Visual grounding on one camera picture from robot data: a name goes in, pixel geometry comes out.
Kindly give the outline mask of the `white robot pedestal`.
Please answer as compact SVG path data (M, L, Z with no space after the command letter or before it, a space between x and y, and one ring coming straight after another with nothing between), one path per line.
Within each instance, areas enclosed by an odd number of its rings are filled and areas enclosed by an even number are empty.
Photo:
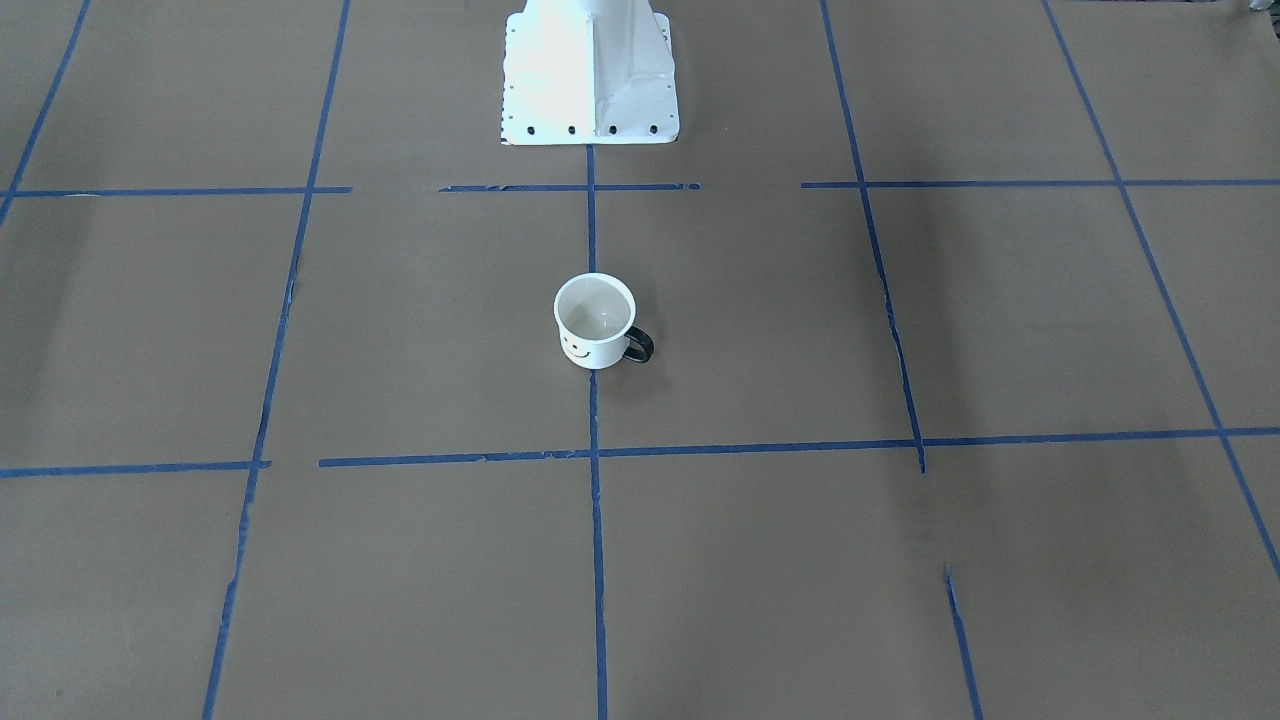
M678 140L672 27L649 1L527 1L504 41L503 145Z

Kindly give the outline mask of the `white smiley mug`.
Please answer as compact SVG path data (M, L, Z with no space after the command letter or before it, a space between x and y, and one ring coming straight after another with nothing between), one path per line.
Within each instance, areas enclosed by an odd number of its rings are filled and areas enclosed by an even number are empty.
M553 301L562 352L572 364L591 372L622 361L652 360L655 345L635 325L636 315L631 290L605 273L585 273L566 281Z

